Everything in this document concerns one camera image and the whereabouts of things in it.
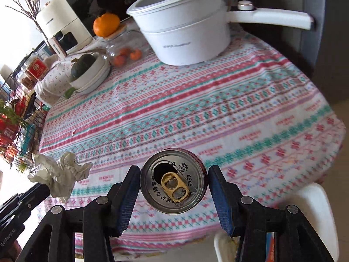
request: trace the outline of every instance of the metal screw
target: metal screw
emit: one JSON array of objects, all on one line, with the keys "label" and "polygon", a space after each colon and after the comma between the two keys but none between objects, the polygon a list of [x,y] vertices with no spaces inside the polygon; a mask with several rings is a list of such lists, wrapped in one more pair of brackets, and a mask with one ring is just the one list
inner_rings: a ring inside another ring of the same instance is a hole
[{"label": "metal screw", "polygon": [[295,205],[289,205],[287,207],[287,211],[289,211],[291,214],[297,214],[298,208]]},{"label": "metal screw", "polygon": [[245,205],[250,205],[253,202],[253,199],[250,196],[244,196],[241,198],[241,202]]},{"label": "metal screw", "polygon": [[100,196],[96,200],[97,204],[100,204],[100,205],[106,204],[106,203],[108,203],[108,201],[109,201],[109,199],[107,196]]},{"label": "metal screw", "polygon": [[61,206],[54,206],[51,209],[51,213],[54,214],[54,215],[59,214],[61,211],[62,211],[62,207]]}]

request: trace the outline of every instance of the orange fruit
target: orange fruit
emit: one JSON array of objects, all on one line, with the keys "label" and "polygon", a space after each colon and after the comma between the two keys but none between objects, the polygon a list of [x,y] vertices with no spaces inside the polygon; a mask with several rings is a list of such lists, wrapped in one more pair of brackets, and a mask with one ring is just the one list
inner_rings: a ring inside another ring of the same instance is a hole
[{"label": "orange fruit", "polygon": [[124,47],[120,49],[120,55],[128,56],[131,53],[131,49]]},{"label": "orange fruit", "polygon": [[119,27],[120,18],[111,13],[105,13],[96,18],[93,23],[93,31],[97,36],[107,37]]},{"label": "orange fruit", "polygon": [[121,68],[126,63],[126,58],[122,55],[114,57],[114,66]]},{"label": "orange fruit", "polygon": [[140,51],[138,48],[135,49],[134,52],[130,53],[130,58],[132,60],[138,60],[142,57],[142,51]]}]

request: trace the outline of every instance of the hand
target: hand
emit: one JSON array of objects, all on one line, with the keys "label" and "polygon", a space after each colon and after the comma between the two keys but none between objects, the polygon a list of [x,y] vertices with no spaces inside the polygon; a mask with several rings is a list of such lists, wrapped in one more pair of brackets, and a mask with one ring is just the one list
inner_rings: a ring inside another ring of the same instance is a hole
[{"label": "hand", "polygon": [[20,254],[21,251],[22,251],[22,249],[21,249],[20,245],[18,244],[18,241],[16,240],[12,244],[11,248],[8,250],[7,257],[0,259],[0,262],[14,262],[14,261],[16,261],[18,255]]}]

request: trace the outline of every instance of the can opening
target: can opening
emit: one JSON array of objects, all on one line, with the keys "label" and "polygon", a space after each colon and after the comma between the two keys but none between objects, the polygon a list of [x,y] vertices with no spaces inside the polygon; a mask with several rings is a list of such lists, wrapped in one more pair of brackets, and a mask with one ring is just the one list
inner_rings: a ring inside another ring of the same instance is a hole
[{"label": "can opening", "polygon": [[167,162],[158,164],[156,167],[154,167],[154,170],[153,170],[153,176],[155,181],[158,184],[161,184],[161,178],[164,176],[165,173],[168,173],[168,172],[175,172],[178,174],[176,168],[168,164]]}]

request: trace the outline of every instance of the beige floor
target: beige floor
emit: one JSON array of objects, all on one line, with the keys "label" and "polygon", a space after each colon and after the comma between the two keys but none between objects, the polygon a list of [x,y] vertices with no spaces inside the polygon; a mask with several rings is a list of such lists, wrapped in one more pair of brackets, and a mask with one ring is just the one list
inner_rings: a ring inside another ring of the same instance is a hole
[{"label": "beige floor", "polygon": [[[332,108],[349,131],[349,100],[333,105]],[[336,223],[339,262],[348,262],[349,224],[346,211],[349,210],[349,132],[343,142],[343,149],[322,186],[326,190]]]}]

